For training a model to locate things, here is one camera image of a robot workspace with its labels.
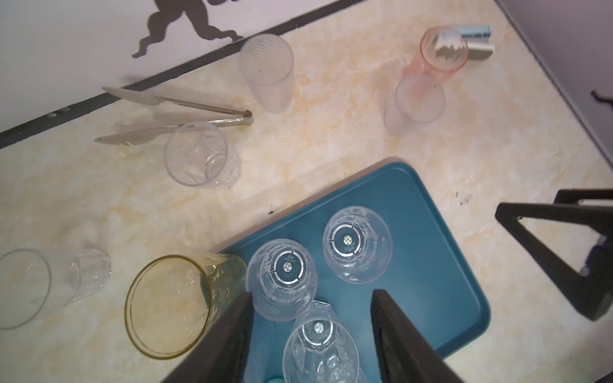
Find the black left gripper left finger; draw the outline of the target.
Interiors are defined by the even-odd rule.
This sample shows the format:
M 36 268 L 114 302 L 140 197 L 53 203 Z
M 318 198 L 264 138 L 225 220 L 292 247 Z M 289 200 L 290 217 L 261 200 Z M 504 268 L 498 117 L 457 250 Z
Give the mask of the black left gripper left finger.
M 252 294 L 241 293 L 165 382 L 241 382 L 252 338 Z

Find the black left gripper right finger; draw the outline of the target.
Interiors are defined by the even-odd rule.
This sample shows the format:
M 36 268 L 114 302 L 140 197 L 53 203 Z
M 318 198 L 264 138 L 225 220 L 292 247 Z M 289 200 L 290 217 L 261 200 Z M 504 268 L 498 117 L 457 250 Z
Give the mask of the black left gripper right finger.
M 386 290 L 370 304 L 378 366 L 383 382 L 460 382 Z

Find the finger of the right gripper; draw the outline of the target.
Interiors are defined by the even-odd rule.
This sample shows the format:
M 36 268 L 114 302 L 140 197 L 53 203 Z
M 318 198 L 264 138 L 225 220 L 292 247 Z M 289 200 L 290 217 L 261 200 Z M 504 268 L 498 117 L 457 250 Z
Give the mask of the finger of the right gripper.
M 558 191 L 554 204 L 578 205 L 585 200 L 608 200 L 612 201 L 612 189 L 561 189 Z
M 612 305 L 612 207 L 575 204 L 501 203 L 496 220 L 533 257 L 562 295 L 586 319 L 597 321 Z M 586 259 L 581 273 L 528 231 L 521 218 L 587 226 L 604 237 Z

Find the amber yellow tall glass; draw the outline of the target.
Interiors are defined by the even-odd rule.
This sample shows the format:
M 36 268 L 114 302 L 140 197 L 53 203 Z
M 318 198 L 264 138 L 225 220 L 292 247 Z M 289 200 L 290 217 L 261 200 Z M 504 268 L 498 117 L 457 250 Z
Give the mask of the amber yellow tall glass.
M 245 291 L 246 270 L 237 255 L 165 255 L 151 261 L 126 296 L 130 341 L 156 360 L 186 354 Z

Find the pink plastic cup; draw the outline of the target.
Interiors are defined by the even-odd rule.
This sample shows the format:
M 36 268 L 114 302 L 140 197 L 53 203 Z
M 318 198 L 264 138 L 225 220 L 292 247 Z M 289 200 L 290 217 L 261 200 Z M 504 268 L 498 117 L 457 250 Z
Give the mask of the pink plastic cup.
M 422 36 L 406 74 L 423 74 L 443 84 L 468 58 L 468 43 L 461 33 L 449 26 L 436 26 Z

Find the clear glass back tall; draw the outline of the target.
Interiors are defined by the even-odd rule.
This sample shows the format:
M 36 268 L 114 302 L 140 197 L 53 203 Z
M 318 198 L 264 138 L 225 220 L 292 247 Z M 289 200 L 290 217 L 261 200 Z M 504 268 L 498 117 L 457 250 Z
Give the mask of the clear glass back tall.
M 259 34 L 239 52 L 239 70 L 255 99 L 270 113 L 282 113 L 291 103 L 295 85 L 294 53 L 287 41 Z

